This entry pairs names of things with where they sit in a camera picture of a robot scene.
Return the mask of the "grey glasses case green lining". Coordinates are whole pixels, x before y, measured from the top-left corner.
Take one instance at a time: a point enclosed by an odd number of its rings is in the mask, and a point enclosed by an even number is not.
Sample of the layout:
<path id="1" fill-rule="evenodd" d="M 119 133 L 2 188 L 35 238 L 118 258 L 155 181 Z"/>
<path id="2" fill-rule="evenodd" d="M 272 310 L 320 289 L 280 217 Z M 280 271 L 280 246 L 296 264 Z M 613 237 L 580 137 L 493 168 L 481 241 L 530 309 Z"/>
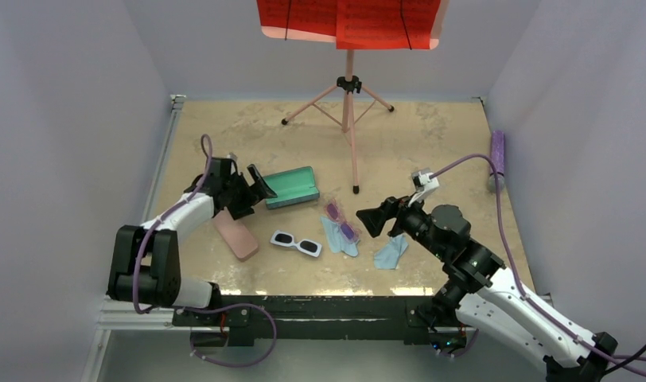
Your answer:
<path id="1" fill-rule="evenodd" d="M 320 197 L 311 166 L 269 174 L 264 177 L 264 180 L 277 194 L 276 198 L 265 200 L 269 210 L 315 201 Z"/>

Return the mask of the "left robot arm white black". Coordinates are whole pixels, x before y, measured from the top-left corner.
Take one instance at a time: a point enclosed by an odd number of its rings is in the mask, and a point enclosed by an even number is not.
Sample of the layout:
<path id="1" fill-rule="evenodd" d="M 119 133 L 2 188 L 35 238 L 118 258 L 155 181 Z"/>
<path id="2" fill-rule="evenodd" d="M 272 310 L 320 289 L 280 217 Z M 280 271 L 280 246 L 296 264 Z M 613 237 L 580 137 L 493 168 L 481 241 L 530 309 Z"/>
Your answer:
<path id="1" fill-rule="evenodd" d="M 214 298 L 219 287 L 181 274 L 179 247 L 205 222 L 226 212 L 238 220 L 254 212 L 254 205 L 277 193 L 257 167 L 247 167 L 247 182 L 233 158 L 210 158 L 203 173 L 162 214 L 140 225 L 123 225 L 116 233 L 107 295 L 131 302 L 145 313 L 155 307 L 192 308 L 202 325 L 214 325 L 223 304 Z"/>

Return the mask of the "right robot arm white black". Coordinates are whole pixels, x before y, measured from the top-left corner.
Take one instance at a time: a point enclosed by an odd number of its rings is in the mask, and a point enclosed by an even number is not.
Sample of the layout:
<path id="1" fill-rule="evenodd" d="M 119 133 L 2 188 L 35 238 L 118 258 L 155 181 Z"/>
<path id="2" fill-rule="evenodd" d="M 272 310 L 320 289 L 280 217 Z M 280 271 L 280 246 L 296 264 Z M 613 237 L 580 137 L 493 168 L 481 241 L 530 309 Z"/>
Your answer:
<path id="1" fill-rule="evenodd" d="M 377 237 L 389 220 L 389 236 L 406 233 L 440 259 L 448 280 L 426 309 L 439 325 L 454 321 L 489 335 L 544 371 L 547 381 L 599 381 L 617 341 L 594 333 L 557 312 L 515 280 L 504 261 L 470 235 L 471 224 L 456 205 L 427 213 L 408 197 L 387 198 L 356 216 Z"/>

